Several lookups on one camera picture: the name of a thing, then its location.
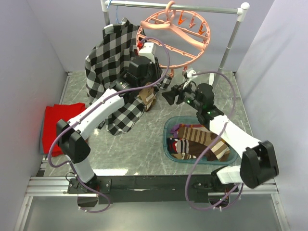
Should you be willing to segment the brown striped sock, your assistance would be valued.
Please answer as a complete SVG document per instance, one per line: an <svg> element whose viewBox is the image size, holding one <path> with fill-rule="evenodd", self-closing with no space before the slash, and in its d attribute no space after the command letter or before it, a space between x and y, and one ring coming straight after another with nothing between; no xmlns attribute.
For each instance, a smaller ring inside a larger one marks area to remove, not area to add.
<svg viewBox="0 0 308 231"><path fill-rule="evenodd" d="M171 136L167 138L167 150L173 158L178 160L196 159L216 137L217 134L202 125L178 124L171 130ZM225 162L230 153L230 146L220 138L203 158L206 161Z"/></svg>

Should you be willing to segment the black base beam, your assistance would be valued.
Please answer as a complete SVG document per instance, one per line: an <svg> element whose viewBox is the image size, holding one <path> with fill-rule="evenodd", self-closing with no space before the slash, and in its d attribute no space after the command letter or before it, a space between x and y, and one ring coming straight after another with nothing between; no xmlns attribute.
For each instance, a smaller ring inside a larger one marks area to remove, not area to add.
<svg viewBox="0 0 308 231"><path fill-rule="evenodd" d="M185 201L186 175L98 176L96 184L111 203ZM215 174L192 175L188 194L196 203L207 203L210 193L225 194L235 184L222 184Z"/></svg>

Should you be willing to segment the metal clothes rack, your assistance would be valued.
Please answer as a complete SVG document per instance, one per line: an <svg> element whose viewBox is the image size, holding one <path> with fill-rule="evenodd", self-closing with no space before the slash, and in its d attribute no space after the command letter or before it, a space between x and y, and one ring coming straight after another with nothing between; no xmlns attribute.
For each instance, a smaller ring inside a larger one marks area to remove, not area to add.
<svg viewBox="0 0 308 231"><path fill-rule="evenodd" d="M180 5L175 3L168 3L168 4L162 4L162 3L151 3L151 2L137 2L137 1L124 1L124 0L102 0L101 6L102 11L105 18L106 25L110 24L110 18L109 18L109 11L108 8L111 6L125 6L125 7L135 7L135 8L153 8L153 9L165 9L165 13L168 14L171 10L173 11L183 11L187 13L192 13L194 16L197 16L198 12L205 12L205 13L224 13L224 14L235 14L237 15L237 21L235 23L234 29L232 31L231 37L229 39L228 45L225 49L224 55L222 57L222 60L220 62L218 73L216 74L210 74L210 81L213 84L213 86L216 86L218 83L218 74L221 74L223 72L223 68L225 65L225 62L228 58L229 52L231 50L231 47L233 45L234 39L236 37L236 34L238 32L238 29L241 25L241 22L245 19L245 16L247 14L247 11L250 8L250 4L247 2L244 2L241 4L239 8L220 8L220 7L206 7L206 6L190 6L190 5Z"/></svg>

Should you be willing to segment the pink round clip hanger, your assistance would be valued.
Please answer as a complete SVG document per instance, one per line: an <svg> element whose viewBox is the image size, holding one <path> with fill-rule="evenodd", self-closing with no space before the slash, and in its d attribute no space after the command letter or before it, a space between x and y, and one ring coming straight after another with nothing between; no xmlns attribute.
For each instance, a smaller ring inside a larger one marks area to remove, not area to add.
<svg viewBox="0 0 308 231"><path fill-rule="evenodd" d="M170 54L170 70L187 70L206 51L211 40L208 22L198 13L188 9L175 10L175 1L165 9L141 21L136 35L138 51L145 49L140 41L148 37L157 48L166 46Z"/></svg>

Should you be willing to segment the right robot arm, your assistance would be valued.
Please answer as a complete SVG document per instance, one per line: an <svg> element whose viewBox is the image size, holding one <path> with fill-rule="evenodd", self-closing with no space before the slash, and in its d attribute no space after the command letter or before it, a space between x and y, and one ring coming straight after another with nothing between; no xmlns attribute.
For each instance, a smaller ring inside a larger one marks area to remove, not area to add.
<svg viewBox="0 0 308 231"><path fill-rule="evenodd" d="M202 83L192 90L190 84L182 83L163 92L162 96L170 105L187 103L196 109L199 123L219 135L241 158L239 166L227 166L217 171L217 176L211 180L213 190L222 192L229 183L243 183L253 189L279 174L273 144L252 137L232 123L214 105L211 85Z"/></svg>

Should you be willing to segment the teal plastic basket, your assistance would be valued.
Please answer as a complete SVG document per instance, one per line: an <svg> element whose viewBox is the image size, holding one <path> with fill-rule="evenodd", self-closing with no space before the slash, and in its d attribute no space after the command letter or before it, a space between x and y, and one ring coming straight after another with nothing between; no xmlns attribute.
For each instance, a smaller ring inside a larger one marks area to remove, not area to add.
<svg viewBox="0 0 308 231"><path fill-rule="evenodd" d="M176 116L164 125L163 148L166 156L173 161L194 163L215 137L216 134L202 126L197 118ZM237 158L238 154L223 139L219 139L199 163L229 165Z"/></svg>

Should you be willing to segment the beige striped sock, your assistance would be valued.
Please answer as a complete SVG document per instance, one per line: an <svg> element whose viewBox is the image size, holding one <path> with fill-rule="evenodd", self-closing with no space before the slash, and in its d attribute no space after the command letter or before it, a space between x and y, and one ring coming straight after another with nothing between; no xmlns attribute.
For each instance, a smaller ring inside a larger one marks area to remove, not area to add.
<svg viewBox="0 0 308 231"><path fill-rule="evenodd" d="M145 111L148 112L156 104L156 92L154 87L144 88L139 94L138 98L145 105Z"/></svg>

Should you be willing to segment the black white checkered shirt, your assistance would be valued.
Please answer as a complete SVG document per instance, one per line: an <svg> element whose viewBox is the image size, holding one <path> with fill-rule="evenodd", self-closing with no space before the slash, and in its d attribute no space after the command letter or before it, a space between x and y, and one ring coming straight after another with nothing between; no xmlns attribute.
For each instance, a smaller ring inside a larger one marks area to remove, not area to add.
<svg viewBox="0 0 308 231"><path fill-rule="evenodd" d="M130 131L155 104L158 89L171 83L157 58L136 54L138 30L127 18L105 26L102 41L85 59L87 96L94 110L91 124L104 121L112 135Z"/></svg>

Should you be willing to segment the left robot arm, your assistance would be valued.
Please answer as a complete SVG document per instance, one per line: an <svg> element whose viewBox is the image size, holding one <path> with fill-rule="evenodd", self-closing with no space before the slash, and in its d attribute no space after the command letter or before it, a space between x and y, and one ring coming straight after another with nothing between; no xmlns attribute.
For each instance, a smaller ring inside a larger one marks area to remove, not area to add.
<svg viewBox="0 0 308 231"><path fill-rule="evenodd" d="M86 140L95 128L110 115L137 99L141 91L155 86L162 76L158 59L153 54L139 54L128 69L92 105L69 121L56 124L55 143L66 155L74 173L79 177L79 188L84 193L96 189L96 174L88 156L90 147Z"/></svg>

